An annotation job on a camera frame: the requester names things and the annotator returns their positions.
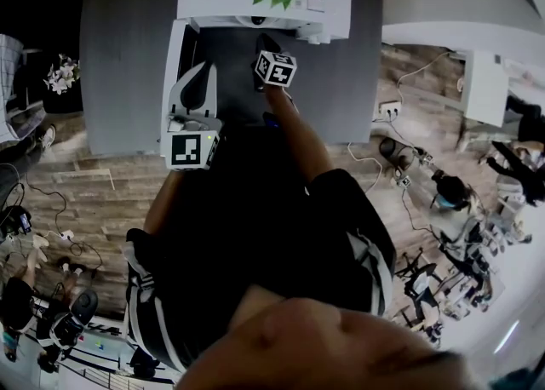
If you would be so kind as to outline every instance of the shoe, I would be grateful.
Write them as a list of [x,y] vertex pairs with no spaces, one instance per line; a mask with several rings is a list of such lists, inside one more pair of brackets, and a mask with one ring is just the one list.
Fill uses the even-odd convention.
[[49,241],[46,238],[42,236],[38,236],[37,234],[34,234],[32,236],[32,247],[36,249],[40,249],[42,247],[47,248],[48,246],[49,246]]
[[63,266],[67,264],[68,266],[70,266],[70,258],[68,257],[61,257],[59,260],[57,260],[57,267],[62,271],[64,272],[65,269],[63,268]]
[[81,269],[82,273],[86,272],[87,271],[87,267],[84,266],[83,264],[71,264],[70,265],[70,272],[76,272],[77,269]]
[[42,142],[42,149],[45,151],[49,149],[53,142],[55,141],[55,136],[57,135],[57,130],[54,125],[50,125],[49,128],[45,130],[40,141]]
[[462,137],[460,137],[460,140],[458,141],[456,145],[456,152],[461,154],[466,149],[468,149],[468,145],[469,145],[469,134],[466,132],[462,135]]

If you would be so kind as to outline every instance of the table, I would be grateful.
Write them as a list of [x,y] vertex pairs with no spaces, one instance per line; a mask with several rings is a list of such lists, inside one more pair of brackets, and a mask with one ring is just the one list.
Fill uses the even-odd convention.
[[[83,0],[82,97],[93,154],[159,152],[176,7],[177,0]],[[240,112],[256,121],[265,109],[265,101],[254,93],[249,67],[257,33],[202,30],[204,50],[219,67],[223,117],[227,111]],[[382,0],[352,0],[347,40],[315,46],[281,32],[274,36],[299,60],[290,92],[303,118],[325,142],[368,141],[380,68]],[[234,48],[221,55],[225,42],[235,39],[243,47],[241,57]]]

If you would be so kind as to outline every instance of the wire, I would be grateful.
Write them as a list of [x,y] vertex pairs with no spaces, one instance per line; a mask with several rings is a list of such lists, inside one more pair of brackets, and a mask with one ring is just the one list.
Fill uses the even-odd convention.
[[[75,255],[76,257],[79,257],[83,253],[83,247],[84,246],[87,246],[88,248],[91,248],[91,250],[93,250],[93,252],[98,255],[98,257],[100,259],[100,263],[99,263],[99,265],[97,267],[95,267],[93,269],[92,272],[95,272],[95,271],[99,270],[100,267],[102,267],[102,265],[104,264],[104,261],[102,261],[102,256],[99,254],[99,251],[97,251],[95,248],[93,248],[93,246],[91,246],[90,244],[86,244],[85,242],[72,242],[71,238],[68,238],[68,241],[71,243],[70,252],[72,252],[72,255]],[[78,248],[79,254],[76,254],[74,252],[74,250],[73,250],[74,247]]]
[[371,190],[373,190],[376,186],[376,183],[379,181],[379,179],[381,178],[381,175],[382,175],[382,165],[379,163],[379,161],[376,159],[376,158],[373,158],[373,157],[368,157],[368,158],[356,158],[354,156],[354,154],[352,153],[352,150],[350,149],[350,146],[352,145],[352,142],[351,143],[348,143],[348,152],[350,153],[350,155],[352,156],[352,158],[354,159],[354,161],[356,162],[363,162],[365,160],[370,160],[370,161],[374,161],[376,164],[378,164],[378,167],[380,168],[380,170],[378,171],[378,174],[376,175],[376,180],[375,182],[373,183],[373,185],[371,187],[369,187],[369,189],[367,189],[365,191],[365,194],[369,193]]
[[390,115],[390,122],[387,122],[387,124],[390,125],[390,126],[392,127],[392,129],[395,131],[395,134],[396,134],[396,135],[398,135],[399,137],[401,137],[401,140],[402,140],[402,141],[406,141],[406,142],[409,144],[409,146],[410,146],[411,148],[414,148],[415,145],[414,145],[411,141],[408,141],[407,139],[405,139],[405,138],[399,133],[399,131],[397,131],[397,130],[395,129],[395,127],[393,126],[393,123],[392,123],[394,120],[392,120],[392,115]]
[[19,171],[17,170],[17,168],[15,168],[15,166],[12,164],[12,163],[0,163],[0,166],[9,166],[10,168],[12,168],[14,171],[15,171],[15,174],[17,175],[17,184],[15,184],[13,187],[11,187],[11,189],[9,190],[9,193],[8,193],[8,196],[6,197],[6,200],[3,202],[2,204],[2,207],[8,202],[8,199],[9,199],[9,195],[11,195],[11,192],[17,187],[17,186],[22,186],[22,191],[23,191],[23,196],[22,198],[19,200],[19,196],[17,196],[17,199],[15,200],[15,204],[11,207],[11,210],[9,211],[9,213],[6,214],[6,217],[4,217],[2,219],[2,221],[0,222],[0,227],[2,226],[2,224],[9,218],[9,216],[11,215],[11,212],[13,211],[13,209],[17,206],[17,205],[21,205],[23,203],[23,199],[25,198],[25,186],[23,186],[20,182],[20,176],[19,176]]
[[47,233],[45,236],[43,236],[43,238],[47,238],[47,236],[48,236],[49,234],[54,234],[54,235],[57,236],[58,238],[63,238],[63,239],[64,239],[64,237],[65,237],[65,236],[63,236],[62,234],[59,234],[59,233],[57,233],[57,232],[55,232],[55,231],[49,230],[48,233]]
[[17,168],[12,163],[0,163],[0,166],[9,166],[9,167],[11,167],[15,171],[15,174],[17,175],[17,184],[20,184],[19,171],[17,170]]
[[[63,202],[63,207],[62,209],[54,216],[54,225],[55,227],[57,228],[57,231],[59,232],[59,237],[60,238],[64,238],[65,236],[62,234],[60,228],[59,228],[59,222],[58,222],[58,218],[59,218],[59,215],[62,214],[65,210],[66,210],[66,198],[59,192],[55,191],[55,192],[44,192],[42,189],[39,189],[37,188],[36,186],[33,186],[31,185],[30,182],[28,182],[28,174],[26,175],[26,184],[32,189],[32,190],[37,190],[39,191],[40,193],[42,193],[43,195],[46,195],[46,196],[52,196],[52,195],[59,195],[61,198],[62,198],[62,202]],[[47,237],[50,233],[53,233],[56,235],[56,233],[54,231],[49,231],[45,237]],[[93,247],[91,246],[90,244],[86,244],[85,242],[74,242],[72,241],[72,239],[70,237],[67,237],[68,241],[71,243],[70,245],[70,252],[72,253],[72,255],[76,256],[76,257],[79,257],[83,251],[84,251],[84,247],[87,246],[88,248],[90,248],[91,250],[93,250],[93,252],[95,252],[99,259],[100,259],[100,263],[97,267],[95,267],[92,272],[93,273],[96,273],[96,271],[103,266],[104,264],[104,261],[102,260],[102,256],[100,255],[100,253]],[[74,248],[78,249],[79,253],[77,254],[76,252],[74,252]]]
[[55,191],[55,192],[44,192],[42,189],[38,189],[37,187],[33,186],[30,182],[28,182],[28,174],[26,174],[26,184],[32,189],[32,190],[37,190],[39,191],[40,193],[42,193],[43,195],[45,196],[52,196],[52,195],[59,195],[61,198],[62,198],[62,201],[64,203],[64,206],[62,207],[62,209],[54,216],[54,225],[55,227],[57,228],[57,231],[59,232],[59,234],[62,234],[61,231],[60,231],[60,228],[59,228],[59,223],[58,223],[58,218],[59,218],[59,215],[62,214],[64,211],[66,211],[66,198],[64,196],[62,196],[59,192]]
[[421,72],[421,71],[424,71],[425,69],[428,69],[433,63],[435,63],[437,60],[439,60],[444,55],[448,55],[448,54],[450,54],[450,51],[446,51],[443,54],[438,55],[432,61],[430,61],[427,65],[421,67],[417,71],[406,73],[405,75],[402,75],[401,77],[398,78],[398,82],[396,83],[396,88],[398,90],[399,97],[401,98],[401,104],[403,104],[405,102],[405,98],[403,97],[403,94],[401,93],[401,89],[399,88],[401,86],[401,80],[404,79],[405,77],[409,77],[411,75],[416,75],[418,72]]
[[410,215],[410,211],[409,211],[409,207],[407,207],[407,204],[405,203],[405,199],[404,199],[404,196],[405,196],[405,192],[407,192],[407,189],[404,189],[403,190],[403,193],[401,195],[401,202],[403,203],[403,206],[405,207],[405,209],[407,210],[407,215],[409,215],[409,219],[410,219],[410,225],[412,226],[412,229],[415,230],[415,231],[428,231],[430,233],[433,234],[433,231],[429,228],[416,228],[415,227],[415,224],[413,223],[412,221],[412,216]]

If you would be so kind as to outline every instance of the sneaker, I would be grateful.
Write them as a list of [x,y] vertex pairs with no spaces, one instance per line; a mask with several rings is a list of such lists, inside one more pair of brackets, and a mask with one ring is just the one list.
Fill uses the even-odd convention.
[[87,267],[84,266],[83,264],[71,264],[70,265],[70,272],[76,272],[78,269],[81,270],[81,273],[84,273],[84,272],[87,272]]
[[44,151],[46,149],[49,149],[51,145],[53,145],[56,135],[57,135],[57,130],[54,125],[50,125],[49,128],[45,130],[45,133],[43,134],[40,140],[42,142],[42,149]]
[[68,267],[70,267],[70,258],[68,257],[61,257],[59,260],[57,260],[57,267],[60,269],[61,272],[64,272],[64,265],[67,264]]

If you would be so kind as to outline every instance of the wooden floor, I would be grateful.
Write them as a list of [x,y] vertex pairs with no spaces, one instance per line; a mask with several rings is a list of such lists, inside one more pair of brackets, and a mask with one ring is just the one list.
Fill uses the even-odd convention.
[[[441,52],[440,49],[393,49],[385,46],[377,103],[399,100],[394,80],[424,66]],[[420,89],[456,97],[458,93],[455,86],[463,73],[462,65],[444,59],[429,70],[420,72],[414,79],[407,78],[406,82],[413,83]],[[430,151],[436,164],[447,173],[459,175],[473,186],[485,205],[493,204],[494,173],[489,168],[477,165],[476,153],[458,155],[454,152],[462,121],[461,114],[417,98],[404,99],[400,117],[393,122],[395,129],[413,144]],[[128,229],[142,227],[150,203],[167,175],[164,161],[157,155],[94,158],[87,148],[82,117],[55,119],[55,125],[55,144],[44,153],[41,162],[32,168],[27,178],[30,184],[45,192],[56,191],[64,195],[67,201],[66,210],[59,213],[64,203],[58,195],[46,196],[28,186],[23,206],[32,213],[34,232],[57,232],[55,216],[59,213],[57,225],[61,231],[72,230],[75,233],[74,242],[92,245],[100,252],[103,264],[96,278],[91,280],[87,273],[80,282],[82,285],[92,284],[97,291],[102,315],[122,313],[125,308],[127,267],[119,245],[124,242]],[[381,139],[379,135],[392,133],[392,129],[384,123],[376,125],[376,135],[370,144],[352,146],[356,157],[376,157],[381,161],[376,149]],[[373,184],[379,169],[375,162],[355,162],[346,146],[329,146],[329,150],[335,165],[347,169],[364,189]],[[401,191],[397,187],[393,187],[382,176],[368,196],[386,224],[399,251],[399,257],[403,252],[415,255],[422,246],[427,251],[427,257],[437,261],[446,270],[448,265],[441,259],[433,237],[428,232],[412,230],[401,202]],[[425,226],[425,221],[414,210],[408,197],[406,202],[415,225]],[[48,240],[50,247],[46,253],[49,263],[44,265],[37,276],[37,289],[42,295],[51,295],[56,283],[60,281],[60,273],[55,267],[59,257],[69,255],[74,261],[82,262],[90,269],[99,264],[96,254],[86,246],[83,246],[83,254],[76,256],[71,254],[70,243],[62,241],[53,233],[49,234]],[[23,237],[21,242],[26,254],[32,245],[32,239]],[[15,242],[13,249],[11,244],[3,244],[0,247],[0,258],[11,250],[18,251],[19,243]],[[79,254],[80,249],[72,246],[72,251]],[[3,273],[4,280],[22,260],[20,255],[11,255]],[[394,304],[388,313],[390,316],[406,303],[400,282],[396,281],[395,289]]]

